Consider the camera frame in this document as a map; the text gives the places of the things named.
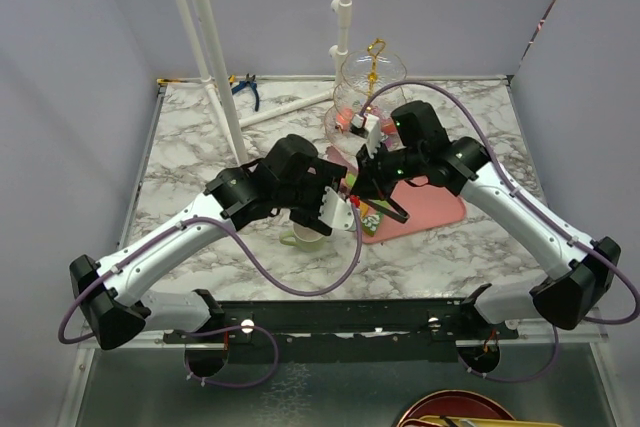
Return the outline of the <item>toy green cake slice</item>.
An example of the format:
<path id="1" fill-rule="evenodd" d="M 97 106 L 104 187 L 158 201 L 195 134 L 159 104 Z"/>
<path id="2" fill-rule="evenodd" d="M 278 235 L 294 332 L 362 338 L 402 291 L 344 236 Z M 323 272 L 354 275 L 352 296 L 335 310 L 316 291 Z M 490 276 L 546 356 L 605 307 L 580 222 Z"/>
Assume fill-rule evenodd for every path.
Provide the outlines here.
<path id="1" fill-rule="evenodd" d="M 369 237 L 373 237 L 379 230 L 383 219 L 384 215 L 380 212 L 374 211 L 371 213 L 367 213 L 361 218 L 363 234 Z"/>

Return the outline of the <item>three-tier glass dessert stand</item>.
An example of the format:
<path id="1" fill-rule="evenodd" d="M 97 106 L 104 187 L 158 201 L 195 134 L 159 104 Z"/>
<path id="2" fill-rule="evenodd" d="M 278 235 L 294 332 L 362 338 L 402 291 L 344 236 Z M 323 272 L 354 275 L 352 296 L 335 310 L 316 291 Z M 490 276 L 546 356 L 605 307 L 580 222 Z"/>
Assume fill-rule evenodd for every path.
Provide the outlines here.
<path id="1" fill-rule="evenodd" d="M 364 103 L 387 84 L 405 80 L 407 70 L 399 56 L 387 49 L 387 43 L 376 38 L 365 50 L 347 55 L 341 66 L 342 81 L 333 91 L 333 106 L 326 112 L 324 127 L 330 144 L 343 155 L 355 156 L 362 139 L 348 130 L 336 126 L 336 113 L 351 109 L 359 113 Z M 391 118 L 391 112 L 406 103 L 402 87 L 394 87 L 380 94 L 366 109 L 367 114 Z M 382 132 L 383 144 L 389 149 L 400 146 L 398 134 L 387 136 Z"/>

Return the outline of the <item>pink serving tray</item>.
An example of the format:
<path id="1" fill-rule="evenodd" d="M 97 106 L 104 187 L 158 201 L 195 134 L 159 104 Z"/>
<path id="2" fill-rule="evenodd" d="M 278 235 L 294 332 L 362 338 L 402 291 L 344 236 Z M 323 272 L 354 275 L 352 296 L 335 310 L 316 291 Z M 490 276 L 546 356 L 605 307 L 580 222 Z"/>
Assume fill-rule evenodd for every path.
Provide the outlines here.
<path id="1" fill-rule="evenodd" d="M 425 178 L 419 178 L 417 187 L 399 182 L 391 198 L 409 213 L 405 224 L 395 222 L 384 216 L 379 230 L 373 237 L 363 234 L 365 244 L 376 244 L 418 232 L 448 226 L 461 222 L 466 217 L 464 202 L 452 195 L 446 188 L 427 184 Z M 362 203 L 361 218 L 375 210 Z"/>

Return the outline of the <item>pink-handled metal tongs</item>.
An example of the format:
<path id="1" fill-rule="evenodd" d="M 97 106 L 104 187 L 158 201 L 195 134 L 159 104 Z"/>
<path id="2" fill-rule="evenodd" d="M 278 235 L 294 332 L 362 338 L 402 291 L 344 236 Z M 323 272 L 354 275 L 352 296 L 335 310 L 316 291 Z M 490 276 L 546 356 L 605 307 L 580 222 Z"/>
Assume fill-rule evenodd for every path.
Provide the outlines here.
<path id="1" fill-rule="evenodd" d="M 409 220 L 409 213 L 392 198 L 372 200 L 360 197 L 359 200 L 395 222 L 405 224 Z"/>

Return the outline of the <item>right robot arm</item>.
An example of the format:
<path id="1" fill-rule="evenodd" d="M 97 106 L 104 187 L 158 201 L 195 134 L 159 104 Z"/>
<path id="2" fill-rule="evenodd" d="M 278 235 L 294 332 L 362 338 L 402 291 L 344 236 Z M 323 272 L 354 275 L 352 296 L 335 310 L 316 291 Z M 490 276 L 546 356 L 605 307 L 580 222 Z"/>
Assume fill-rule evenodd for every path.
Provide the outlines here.
<path id="1" fill-rule="evenodd" d="M 487 149 L 471 137 L 450 141 L 434 108 L 413 101 L 391 118 L 403 144 L 390 151 L 372 114 L 355 115 L 354 132 L 366 142 L 356 155 L 353 195 L 389 201 L 400 181 L 427 178 L 430 185 L 478 207 L 515 238 L 537 261 L 541 281 L 484 284 L 465 301 L 461 330 L 481 338 L 508 320 L 543 318 L 572 330 L 609 290 L 620 246 L 611 238 L 592 239 L 565 223 L 514 180 L 502 180 Z"/>

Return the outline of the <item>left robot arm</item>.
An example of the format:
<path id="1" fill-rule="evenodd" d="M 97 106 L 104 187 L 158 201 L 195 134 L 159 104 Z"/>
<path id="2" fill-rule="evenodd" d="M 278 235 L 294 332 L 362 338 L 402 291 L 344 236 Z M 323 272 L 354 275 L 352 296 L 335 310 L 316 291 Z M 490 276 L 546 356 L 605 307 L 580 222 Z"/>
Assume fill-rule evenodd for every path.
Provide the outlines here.
<path id="1" fill-rule="evenodd" d="M 211 294 L 159 293 L 154 284 L 208 245 L 282 209 L 292 221 L 323 235 L 350 229 L 351 208 L 339 194 L 346 174 L 346 167 L 320 158 L 311 142 L 289 134 L 265 157 L 221 170 L 190 204 L 134 244 L 99 260 L 79 256 L 69 266 L 74 305 L 91 337 L 104 350 L 143 331 L 177 330 L 202 342 L 214 339 L 222 323 Z"/>

